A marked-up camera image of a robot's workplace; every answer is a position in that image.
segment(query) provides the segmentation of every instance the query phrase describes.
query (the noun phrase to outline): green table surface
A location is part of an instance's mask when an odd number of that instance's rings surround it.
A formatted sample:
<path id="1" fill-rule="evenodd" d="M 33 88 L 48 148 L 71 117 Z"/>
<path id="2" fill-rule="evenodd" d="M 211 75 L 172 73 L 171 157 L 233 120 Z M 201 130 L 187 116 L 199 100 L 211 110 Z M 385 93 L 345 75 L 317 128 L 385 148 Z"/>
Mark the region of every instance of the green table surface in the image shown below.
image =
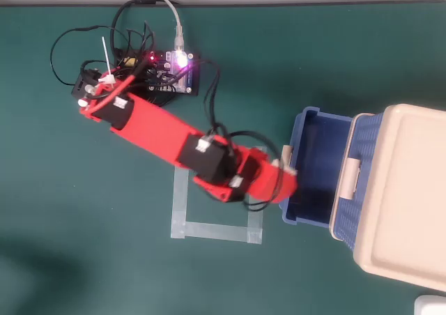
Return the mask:
<path id="1" fill-rule="evenodd" d="M 1 314 L 409 315 L 426 289 L 363 272 L 327 229 L 267 209 L 263 243 L 170 238 L 174 168 L 78 114 L 49 69 L 75 26 L 116 8 L 0 8 Z M 306 106 L 353 116 L 400 102 L 446 108 L 446 3 L 181 8 L 187 49 L 220 64 L 217 117 L 286 144 Z M 170 49 L 167 8 L 132 8 Z M 77 78 L 100 36 L 67 36 Z M 202 86 L 212 78 L 204 68 Z M 202 97 L 167 108 L 207 129 Z M 239 205 L 190 186 L 187 219 L 246 225 Z"/>

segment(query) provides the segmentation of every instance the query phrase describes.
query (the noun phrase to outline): plastic bin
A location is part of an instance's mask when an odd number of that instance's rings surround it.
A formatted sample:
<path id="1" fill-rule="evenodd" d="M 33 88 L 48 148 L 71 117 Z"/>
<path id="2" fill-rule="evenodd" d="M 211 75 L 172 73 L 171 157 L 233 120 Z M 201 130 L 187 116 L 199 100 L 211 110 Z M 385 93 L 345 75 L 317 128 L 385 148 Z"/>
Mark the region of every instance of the plastic bin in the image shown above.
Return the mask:
<path id="1" fill-rule="evenodd" d="M 280 203 L 282 219 L 328 228 L 352 118 L 306 107 L 296 116 L 290 166 L 298 170 L 298 190 Z"/>

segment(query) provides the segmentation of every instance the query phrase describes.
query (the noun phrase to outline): masking tape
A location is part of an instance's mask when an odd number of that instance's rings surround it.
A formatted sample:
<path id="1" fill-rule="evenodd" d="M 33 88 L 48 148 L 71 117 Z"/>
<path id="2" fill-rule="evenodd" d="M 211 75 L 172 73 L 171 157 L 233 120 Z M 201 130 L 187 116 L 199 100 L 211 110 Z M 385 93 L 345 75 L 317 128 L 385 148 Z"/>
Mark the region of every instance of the masking tape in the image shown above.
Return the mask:
<path id="1" fill-rule="evenodd" d="M 262 243 L 263 211 L 248 212 L 247 226 L 227 226 L 186 221 L 189 170 L 176 167 L 172 202 L 171 238 L 199 237 L 232 240 L 253 244 Z"/>

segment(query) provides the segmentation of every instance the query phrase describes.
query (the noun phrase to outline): black wire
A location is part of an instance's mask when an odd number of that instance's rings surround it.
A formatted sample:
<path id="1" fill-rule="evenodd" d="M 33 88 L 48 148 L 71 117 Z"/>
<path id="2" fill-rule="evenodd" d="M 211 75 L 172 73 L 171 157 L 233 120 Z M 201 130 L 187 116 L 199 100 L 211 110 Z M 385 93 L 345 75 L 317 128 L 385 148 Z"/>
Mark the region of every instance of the black wire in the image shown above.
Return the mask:
<path id="1" fill-rule="evenodd" d="M 121 13 L 128 7 L 130 7 L 131 5 L 133 5 L 134 3 L 136 3 L 135 0 L 129 0 L 126 3 L 124 3 L 116 12 L 113 21 L 111 22 L 111 28 L 110 29 L 110 47 L 111 47 L 111 52 L 114 55 L 114 65 L 118 66 L 118 54 L 117 54 L 117 49 L 114 47 L 114 31 L 116 28 L 116 23 L 118 22 L 119 16 L 121 15 Z"/>
<path id="2" fill-rule="evenodd" d="M 57 75 L 57 73 L 56 73 L 56 71 L 55 71 L 55 69 L 54 69 L 54 65 L 53 65 L 53 53 L 54 53 L 54 48 L 56 47 L 57 42 L 60 41 L 60 39 L 61 39 L 62 37 L 64 37 L 66 34 L 71 33 L 71 32 L 73 32 L 73 31 L 92 31 L 92 30 L 94 30 L 94 29 L 98 29 L 98 28 L 106 28 L 106 29 L 113 29 L 113 30 L 116 30 L 118 33 L 120 33 L 120 34 L 125 38 L 125 40 L 127 40 L 127 38 L 125 37 L 125 35 L 124 35 L 121 31 L 119 31 L 119 30 L 117 30 L 117 29 L 115 29 L 115 28 L 112 28 L 112 27 L 110 27 L 110 26 L 103 26 L 103 25 L 97 25 L 97 24 L 94 25 L 94 26 L 90 26 L 90 27 L 72 28 L 72 29 L 68 29 L 67 31 L 64 31 L 64 32 L 63 32 L 63 33 L 62 33 L 62 34 L 61 34 L 61 35 L 54 41 L 53 45 L 51 46 L 51 50 L 49 51 L 49 64 L 51 65 L 51 70 L 52 70 L 54 76 L 57 78 L 57 80 L 59 80 L 62 84 L 67 85 L 67 86 L 74 86 L 74 85 L 75 85 L 74 83 L 67 83 L 67 82 L 63 81 L 63 80 Z"/>

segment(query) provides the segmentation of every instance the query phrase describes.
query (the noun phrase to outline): cream plastic lid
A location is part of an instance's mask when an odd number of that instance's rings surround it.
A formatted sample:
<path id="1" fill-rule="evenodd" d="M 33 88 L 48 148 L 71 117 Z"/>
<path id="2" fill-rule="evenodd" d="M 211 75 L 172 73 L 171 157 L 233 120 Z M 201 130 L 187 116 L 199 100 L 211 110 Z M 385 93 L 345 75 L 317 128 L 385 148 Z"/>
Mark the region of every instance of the cream plastic lid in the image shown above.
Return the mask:
<path id="1" fill-rule="evenodd" d="M 367 272 L 446 291 L 446 112 L 385 110 L 353 256 Z"/>

